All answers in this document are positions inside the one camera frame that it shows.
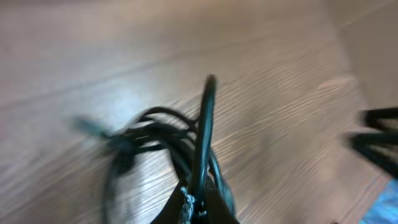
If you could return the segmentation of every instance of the blue object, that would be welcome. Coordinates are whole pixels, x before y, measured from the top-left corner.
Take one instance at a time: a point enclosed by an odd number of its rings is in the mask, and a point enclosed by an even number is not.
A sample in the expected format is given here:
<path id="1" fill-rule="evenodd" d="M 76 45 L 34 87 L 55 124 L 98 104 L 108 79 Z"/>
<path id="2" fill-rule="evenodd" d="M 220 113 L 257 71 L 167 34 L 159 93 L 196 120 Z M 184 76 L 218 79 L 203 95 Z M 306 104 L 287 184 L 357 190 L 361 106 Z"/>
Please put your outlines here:
<path id="1" fill-rule="evenodd" d="M 390 181 L 359 224 L 398 223 L 398 180 Z"/>

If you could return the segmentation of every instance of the blurry black object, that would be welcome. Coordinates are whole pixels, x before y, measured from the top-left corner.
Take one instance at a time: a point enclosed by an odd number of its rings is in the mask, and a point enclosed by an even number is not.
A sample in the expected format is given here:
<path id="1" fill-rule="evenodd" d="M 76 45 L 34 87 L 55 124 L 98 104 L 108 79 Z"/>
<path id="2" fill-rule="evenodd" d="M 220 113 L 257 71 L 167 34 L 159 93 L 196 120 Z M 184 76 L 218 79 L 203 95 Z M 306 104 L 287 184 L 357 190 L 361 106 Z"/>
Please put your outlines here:
<path id="1" fill-rule="evenodd" d="M 116 196 L 116 182 L 134 167 L 137 154 L 168 149 L 179 183 L 163 210 L 152 223 L 239 223 L 234 217 L 234 200 L 221 176 L 211 143 L 216 78 L 207 78 L 197 119 L 189 119 L 169 108 L 155 107 L 136 121 L 141 124 L 121 134 L 112 135 L 89 120 L 81 120 L 81 128 L 108 141 L 113 151 L 104 184 L 102 221 L 111 224 L 110 210 Z M 184 123 L 179 129 L 163 123 L 155 114 L 167 114 Z"/>
<path id="2" fill-rule="evenodd" d="M 398 179 L 397 158 L 394 158 L 394 147 L 398 146 L 398 129 L 390 127 L 382 121 L 398 121 L 398 108 L 382 108 L 366 110 L 362 112 L 362 120 L 365 126 L 379 130 L 379 133 L 355 133 L 350 136 L 351 147 L 364 156 L 367 160 L 376 164 L 393 178 Z M 385 149 L 383 152 L 373 147 Z"/>

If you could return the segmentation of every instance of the wooden floor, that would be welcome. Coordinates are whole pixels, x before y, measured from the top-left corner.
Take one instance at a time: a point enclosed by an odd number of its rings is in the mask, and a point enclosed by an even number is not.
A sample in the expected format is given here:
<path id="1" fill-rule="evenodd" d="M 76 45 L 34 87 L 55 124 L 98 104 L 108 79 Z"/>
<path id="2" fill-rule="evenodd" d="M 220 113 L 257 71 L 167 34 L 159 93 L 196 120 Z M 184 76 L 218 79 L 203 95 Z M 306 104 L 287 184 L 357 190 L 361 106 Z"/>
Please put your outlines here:
<path id="1" fill-rule="evenodd" d="M 325 8 L 1 1 L 1 223 L 99 223 L 108 159 L 73 118 L 117 130 L 156 105 L 193 115 L 209 73 L 213 145 L 241 223 L 357 223 L 387 177 L 344 145 L 367 104 Z M 140 156 L 121 184 L 131 221 L 149 223 L 175 183 L 166 152 Z"/>

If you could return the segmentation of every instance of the black cord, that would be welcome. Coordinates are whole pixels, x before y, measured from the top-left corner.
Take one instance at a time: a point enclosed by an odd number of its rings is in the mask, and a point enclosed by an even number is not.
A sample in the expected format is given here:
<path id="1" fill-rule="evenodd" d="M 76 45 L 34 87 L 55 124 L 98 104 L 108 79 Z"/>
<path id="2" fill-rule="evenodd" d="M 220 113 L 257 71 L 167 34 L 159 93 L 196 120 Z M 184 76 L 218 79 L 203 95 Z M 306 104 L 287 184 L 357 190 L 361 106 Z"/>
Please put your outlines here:
<path id="1" fill-rule="evenodd" d="M 144 152 L 168 149 L 179 179 L 188 180 L 189 194 L 195 198 L 195 206 L 201 206 L 204 201 L 205 182 L 209 172 L 213 176 L 214 184 L 226 202 L 229 212 L 234 216 L 234 200 L 226 182 L 221 176 L 215 153 L 211 143 L 213 129 L 213 110 L 215 103 L 216 78 L 211 75 L 206 81 L 203 92 L 200 114 L 197 119 L 189 119 L 181 113 L 163 107 L 155 107 L 143 113 L 136 123 L 139 128 L 129 128 L 117 135 L 110 135 L 95 124 L 84 123 L 85 129 L 109 141 L 109 147 L 114 150 L 114 158 L 106 176 L 103 199 L 102 221 L 110 224 L 110 210 L 114 206 L 116 197 L 116 183 L 118 179 L 134 167 L 136 155 Z M 167 114 L 182 121 L 188 128 L 179 129 L 164 123 L 154 115 Z"/>

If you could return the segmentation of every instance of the wire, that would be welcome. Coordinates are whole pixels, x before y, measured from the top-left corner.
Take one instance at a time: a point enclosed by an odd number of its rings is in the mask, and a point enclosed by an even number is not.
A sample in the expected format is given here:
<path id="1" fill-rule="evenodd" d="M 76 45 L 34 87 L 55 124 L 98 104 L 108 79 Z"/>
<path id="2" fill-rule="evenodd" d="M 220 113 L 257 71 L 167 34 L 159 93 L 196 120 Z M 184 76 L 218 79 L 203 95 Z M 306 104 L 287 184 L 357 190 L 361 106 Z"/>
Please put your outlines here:
<path id="1" fill-rule="evenodd" d="M 95 125 L 83 124 L 85 129 L 109 141 L 114 150 L 114 157 L 109 167 L 104 183 L 102 199 L 102 221 L 110 224 L 110 210 L 114 206 L 116 184 L 118 179 L 134 167 L 136 155 L 145 152 L 168 149 L 175 173 L 179 179 L 188 180 L 189 194 L 195 198 L 195 206 L 201 206 L 204 201 L 205 180 L 207 172 L 213 176 L 214 184 L 226 202 L 229 212 L 234 216 L 234 200 L 231 190 L 221 176 L 211 144 L 213 129 L 213 110 L 215 104 L 216 78 L 211 75 L 206 81 L 203 92 L 200 114 L 197 119 L 189 119 L 170 108 L 155 107 L 147 110 L 136 121 L 138 128 L 129 128 L 117 135 L 110 135 Z M 169 123 L 164 123 L 156 115 L 166 114 L 177 118 L 188 128 L 180 129 Z"/>

